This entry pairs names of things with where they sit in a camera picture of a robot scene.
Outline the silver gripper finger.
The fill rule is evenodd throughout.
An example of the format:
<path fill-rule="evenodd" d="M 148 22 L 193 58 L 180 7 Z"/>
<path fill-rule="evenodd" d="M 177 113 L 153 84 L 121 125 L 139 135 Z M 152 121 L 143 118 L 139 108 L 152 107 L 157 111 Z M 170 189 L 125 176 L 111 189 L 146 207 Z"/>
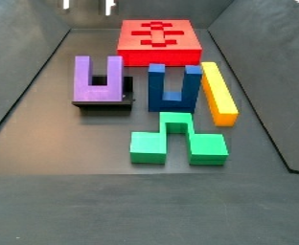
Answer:
<path fill-rule="evenodd" d="M 62 0 L 62 9 L 66 10 L 70 6 L 70 1 L 69 0 Z"/>
<path fill-rule="evenodd" d="M 103 0 L 103 15 L 110 16 L 111 8 L 115 6 L 114 0 Z"/>

